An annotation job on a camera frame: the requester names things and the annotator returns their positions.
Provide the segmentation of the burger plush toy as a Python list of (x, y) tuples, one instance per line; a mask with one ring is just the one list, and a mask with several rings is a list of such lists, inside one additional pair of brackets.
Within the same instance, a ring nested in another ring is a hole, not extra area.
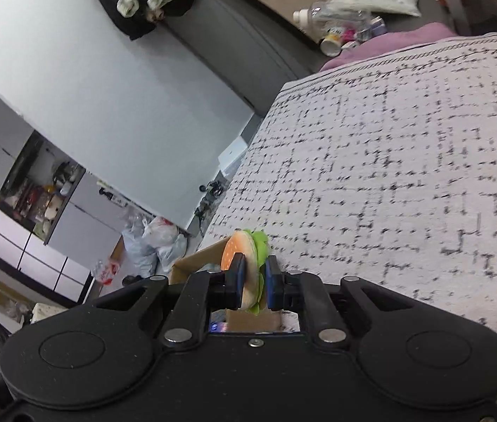
[(241, 311), (258, 315), (263, 309), (265, 277), (261, 267), (268, 257), (268, 237), (263, 231), (234, 231), (225, 244), (221, 270), (229, 270), (235, 254), (241, 254), (246, 261), (244, 271)]

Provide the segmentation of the cardboard box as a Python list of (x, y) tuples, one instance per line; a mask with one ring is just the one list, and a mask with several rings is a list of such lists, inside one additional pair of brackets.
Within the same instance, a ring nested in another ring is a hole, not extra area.
[(267, 307), (267, 294), (271, 292), (263, 271), (267, 257), (264, 234), (234, 231), (173, 263), (170, 282), (197, 285), (207, 276), (207, 311), (224, 311), (228, 332), (299, 332), (296, 313), (274, 312)]

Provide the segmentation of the white plastic bags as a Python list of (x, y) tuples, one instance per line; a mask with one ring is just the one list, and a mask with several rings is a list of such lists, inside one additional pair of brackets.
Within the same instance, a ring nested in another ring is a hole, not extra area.
[(188, 238), (161, 216), (148, 221), (135, 215), (128, 218), (121, 236), (125, 253), (137, 276), (168, 275), (172, 265), (185, 256)]

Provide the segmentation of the clear plastic jar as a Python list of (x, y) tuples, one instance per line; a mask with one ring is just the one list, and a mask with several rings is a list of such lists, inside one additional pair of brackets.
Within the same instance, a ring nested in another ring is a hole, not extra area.
[(359, 42), (373, 38), (371, 13), (362, 9), (341, 9), (330, 2), (315, 2), (308, 8), (297, 9), (292, 19), (294, 25), (315, 42), (325, 38), (332, 28), (353, 30)]

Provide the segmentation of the pink blanket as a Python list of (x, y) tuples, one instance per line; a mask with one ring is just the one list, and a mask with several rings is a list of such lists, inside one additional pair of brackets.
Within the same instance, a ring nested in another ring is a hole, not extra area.
[(321, 71), (332, 70), (342, 65), (367, 60), (379, 55), (386, 55), (389, 52), (399, 51), (411, 46), (434, 43), (455, 36), (455, 32), (439, 22), (432, 22), (408, 32), (388, 32), (369, 39), (369, 41), (356, 48), (342, 51), (337, 57), (326, 62), (321, 67)]

